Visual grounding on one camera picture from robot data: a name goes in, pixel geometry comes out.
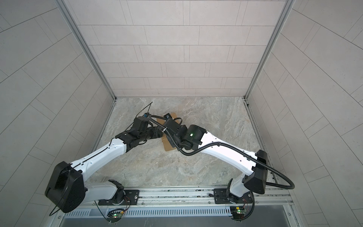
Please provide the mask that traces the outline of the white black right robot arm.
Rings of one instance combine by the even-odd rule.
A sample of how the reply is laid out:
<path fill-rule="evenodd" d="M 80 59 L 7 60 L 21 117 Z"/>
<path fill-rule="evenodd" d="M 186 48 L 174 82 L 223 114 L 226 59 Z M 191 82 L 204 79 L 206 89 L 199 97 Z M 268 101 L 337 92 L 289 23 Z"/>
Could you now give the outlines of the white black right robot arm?
<path fill-rule="evenodd" d="M 217 138 L 204 128 L 191 125 L 189 128 L 168 119 L 163 123 L 164 133 L 172 147 L 177 148 L 185 156 L 198 153 L 212 155 L 242 173 L 228 183 L 226 195 L 234 203 L 238 203 L 246 193 L 264 194 L 268 170 L 257 164 L 259 161 L 267 164 L 268 155 L 261 149 L 257 152 L 239 149 Z"/>

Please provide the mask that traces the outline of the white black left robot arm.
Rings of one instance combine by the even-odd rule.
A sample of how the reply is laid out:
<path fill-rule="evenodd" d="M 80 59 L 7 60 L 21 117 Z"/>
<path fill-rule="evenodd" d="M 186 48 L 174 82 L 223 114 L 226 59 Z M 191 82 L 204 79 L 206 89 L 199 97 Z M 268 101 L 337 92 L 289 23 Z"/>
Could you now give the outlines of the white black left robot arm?
<path fill-rule="evenodd" d="M 151 123 L 145 116 L 136 117 L 129 130 L 119 133 L 100 149 L 71 163 L 62 161 L 57 164 L 45 189 L 45 196 L 64 213 L 90 201 L 106 200 L 114 205 L 123 203 L 125 193 L 121 183 L 108 180 L 86 184 L 86 181 L 113 159 L 162 135 L 161 126 Z"/>

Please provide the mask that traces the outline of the brown cardboard express box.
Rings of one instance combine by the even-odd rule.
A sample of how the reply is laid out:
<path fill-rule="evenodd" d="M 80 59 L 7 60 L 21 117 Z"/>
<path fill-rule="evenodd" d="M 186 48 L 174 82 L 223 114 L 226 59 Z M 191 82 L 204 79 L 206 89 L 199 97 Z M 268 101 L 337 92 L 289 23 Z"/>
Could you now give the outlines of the brown cardboard express box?
<path fill-rule="evenodd" d="M 174 119 L 177 117 L 177 114 L 172 112 L 170 113 L 171 117 Z M 162 119 L 157 119 L 157 122 L 160 123 L 160 124 L 164 124 L 165 123 L 165 120 L 162 120 Z M 163 136 L 161 137 L 161 141 L 163 143 L 163 146 L 164 146 L 164 150 L 165 151 L 172 151 L 172 150 L 175 150 L 176 148 L 175 147 L 172 147 L 171 143 L 169 142 L 166 134 L 164 133 Z"/>

